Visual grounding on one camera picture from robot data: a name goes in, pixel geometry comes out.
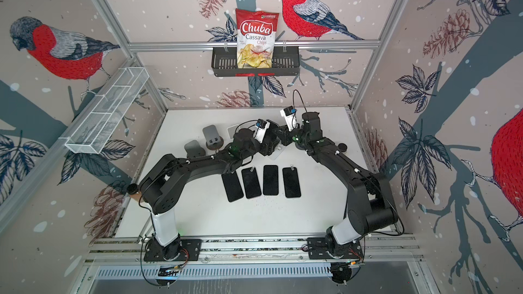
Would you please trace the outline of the clear acrylic phone stand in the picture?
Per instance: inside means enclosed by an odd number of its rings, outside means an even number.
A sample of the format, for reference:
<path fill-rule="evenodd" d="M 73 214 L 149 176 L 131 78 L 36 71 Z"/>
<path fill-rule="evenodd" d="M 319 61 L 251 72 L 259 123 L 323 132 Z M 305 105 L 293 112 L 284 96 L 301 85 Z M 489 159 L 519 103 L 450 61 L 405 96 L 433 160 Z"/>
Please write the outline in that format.
<path fill-rule="evenodd" d="M 275 161 L 281 154 L 282 152 L 285 150 L 285 147 L 284 146 L 277 146 L 275 148 L 275 150 L 273 151 L 273 153 L 269 156 L 269 158 L 273 161 Z"/>

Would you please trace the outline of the wooden round phone stand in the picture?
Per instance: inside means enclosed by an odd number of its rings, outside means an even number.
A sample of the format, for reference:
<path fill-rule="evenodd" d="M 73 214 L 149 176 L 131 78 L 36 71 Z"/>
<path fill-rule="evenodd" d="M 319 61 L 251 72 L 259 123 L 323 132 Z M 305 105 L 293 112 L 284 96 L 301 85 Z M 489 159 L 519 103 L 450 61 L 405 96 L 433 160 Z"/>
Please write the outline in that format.
<path fill-rule="evenodd" d="M 218 151 L 223 145 L 223 138 L 219 135 L 219 132 L 215 125 L 209 125 L 202 129 L 204 138 L 206 140 L 206 147 L 210 151 Z"/>

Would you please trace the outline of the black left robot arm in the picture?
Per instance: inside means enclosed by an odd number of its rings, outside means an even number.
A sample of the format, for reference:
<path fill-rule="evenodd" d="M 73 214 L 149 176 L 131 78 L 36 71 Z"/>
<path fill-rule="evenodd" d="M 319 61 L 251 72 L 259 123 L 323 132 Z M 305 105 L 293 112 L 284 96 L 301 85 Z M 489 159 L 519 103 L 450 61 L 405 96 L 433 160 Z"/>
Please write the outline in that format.
<path fill-rule="evenodd" d="M 240 129 L 231 143 L 212 155 L 176 158 L 164 155 L 140 181 L 138 189 L 148 204 L 155 230 L 154 240 L 163 249 L 178 248 L 174 207 L 187 183 L 213 175 L 231 174 L 245 165 L 245 160 L 260 154 L 270 156 L 283 142 L 275 130 L 266 131 L 262 140 L 250 129 Z"/>

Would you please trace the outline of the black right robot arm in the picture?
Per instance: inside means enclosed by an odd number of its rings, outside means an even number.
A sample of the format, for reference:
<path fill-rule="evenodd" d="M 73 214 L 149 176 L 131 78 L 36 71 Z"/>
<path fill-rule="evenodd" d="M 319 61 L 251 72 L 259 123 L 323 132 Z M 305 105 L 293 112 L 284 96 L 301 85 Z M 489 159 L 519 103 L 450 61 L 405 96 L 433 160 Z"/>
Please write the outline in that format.
<path fill-rule="evenodd" d="M 326 230 L 326 248 L 336 259 L 347 251 L 354 251 L 366 235 L 391 226 L 399 221 L 393 203 L 389 181 L 382 173 L 372 173 L 352 161 L 335 144 L 325 137 L 321 129 L 320 114 L 305 112 L 301 122 L 297 110 L 286 107 L 281 110 L 286 126 L 276 129 L 276 137 L 284 146 L 294 143 L 314 161 L 330 170 L 347 189 L 343 220 Z"/>

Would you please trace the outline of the red cassava chips bag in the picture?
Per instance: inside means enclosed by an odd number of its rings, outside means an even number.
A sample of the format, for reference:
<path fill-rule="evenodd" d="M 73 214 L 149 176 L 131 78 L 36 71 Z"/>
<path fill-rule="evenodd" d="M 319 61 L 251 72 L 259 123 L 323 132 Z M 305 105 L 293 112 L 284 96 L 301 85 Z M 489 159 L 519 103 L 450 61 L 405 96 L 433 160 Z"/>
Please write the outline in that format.
<path fill-rule="evenodd" d="M 272 67 L 278 20 L 278 13 L 236 9 L 238 68 Z"/>

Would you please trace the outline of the black phone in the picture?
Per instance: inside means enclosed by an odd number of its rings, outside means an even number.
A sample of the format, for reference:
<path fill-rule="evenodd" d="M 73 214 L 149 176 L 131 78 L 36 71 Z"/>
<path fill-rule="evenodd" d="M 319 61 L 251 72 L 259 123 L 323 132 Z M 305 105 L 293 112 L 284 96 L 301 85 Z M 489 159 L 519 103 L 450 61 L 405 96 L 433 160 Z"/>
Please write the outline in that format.
<path fill-rule="evenodd" d="M 244 197 L 238 174 L 235 171 L 233 173 L 222 174 L 221 179 L 226 191 L 227 200 L 230 203 L 238 201 Z"/>
<path fill-rule="evenodd" d="M 279 167 L 276 165 L 264 166 L 263 194 L 267 196 L 279 194 Z"/>
<path fill-rule="evenodd" d="M 285 189 L 285 196 L 287 198 L 301 197 L 300 181 L 298 177 L 298 169 L 295 167 L 283 168 L 283 182 Z"/>

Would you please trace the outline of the black wall basket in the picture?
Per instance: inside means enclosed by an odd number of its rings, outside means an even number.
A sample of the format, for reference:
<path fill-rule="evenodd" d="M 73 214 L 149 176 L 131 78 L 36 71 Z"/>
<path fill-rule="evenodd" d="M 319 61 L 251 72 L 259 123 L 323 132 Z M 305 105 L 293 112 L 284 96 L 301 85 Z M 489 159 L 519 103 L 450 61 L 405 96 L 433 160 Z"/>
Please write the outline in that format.
<path fill-rule="evenodd" d="M 297 76 L 300 71 L 299 48 L 276 46 L 271 68 L 239 68 L 236 47 L 216 47 L 212 51 L 211 68 L 216 77 Z"/>

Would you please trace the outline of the yellow liquid jar black lid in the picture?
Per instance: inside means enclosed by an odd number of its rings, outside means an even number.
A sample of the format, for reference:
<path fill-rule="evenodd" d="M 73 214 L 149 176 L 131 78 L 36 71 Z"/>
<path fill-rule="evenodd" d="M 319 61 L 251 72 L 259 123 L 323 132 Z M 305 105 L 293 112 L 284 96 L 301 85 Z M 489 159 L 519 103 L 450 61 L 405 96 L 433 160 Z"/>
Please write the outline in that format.
<path fill-rule="evenodd" d="M 347 145 L 344 144 L 344 143 L 340 143 L 340 144 L 338 144 L 337 147 L 338 147 L 338 149 L 339 149 L 341 152 L 346 152 L 347 149 L 348 149 Z"/>

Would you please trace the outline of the purple edged phone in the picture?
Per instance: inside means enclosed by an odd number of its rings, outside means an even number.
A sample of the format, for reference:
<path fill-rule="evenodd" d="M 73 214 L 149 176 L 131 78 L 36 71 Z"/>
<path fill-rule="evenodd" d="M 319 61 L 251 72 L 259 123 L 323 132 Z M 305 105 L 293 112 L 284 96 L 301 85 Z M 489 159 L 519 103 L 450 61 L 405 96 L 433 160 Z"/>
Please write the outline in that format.
<path fill-rule="evenodd" d="M 247 199 L 253 199 L 262 195 L 260 180 L 255 167 L 245 168 L 241 171 L 242 181 Z"/>

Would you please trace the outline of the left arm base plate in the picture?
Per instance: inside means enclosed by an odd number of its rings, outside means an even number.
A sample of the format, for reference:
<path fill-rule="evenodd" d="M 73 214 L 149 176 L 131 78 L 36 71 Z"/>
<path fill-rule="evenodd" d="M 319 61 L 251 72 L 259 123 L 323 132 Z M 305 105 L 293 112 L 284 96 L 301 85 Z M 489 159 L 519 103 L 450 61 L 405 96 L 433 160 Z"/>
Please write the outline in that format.
<path fill-rule="evenodd" d="M 168 261 L 197 261 L 201 251 L 202 241 L 200 239 L 177 238 L 167 246 L 161 246 L 153 238 L 144 246 L 145 262 L 168 262 Z"/>

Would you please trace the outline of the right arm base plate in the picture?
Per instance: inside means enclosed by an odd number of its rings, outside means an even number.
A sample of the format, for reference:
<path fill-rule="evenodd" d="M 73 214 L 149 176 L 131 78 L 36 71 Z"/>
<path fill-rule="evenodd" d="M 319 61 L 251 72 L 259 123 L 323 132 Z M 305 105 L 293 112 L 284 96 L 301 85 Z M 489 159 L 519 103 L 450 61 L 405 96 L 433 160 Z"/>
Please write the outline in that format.
<path fill-rule="evenodd" d="M 307 238 L 305 251 L 310 260 L 327 260 L 327 259 L 355 259 L 364 258 L 362 246 L 359 242 L 349 242 L 344 245 L 335 245 L 329 249 L 329 244 L 325 238 Z"/>

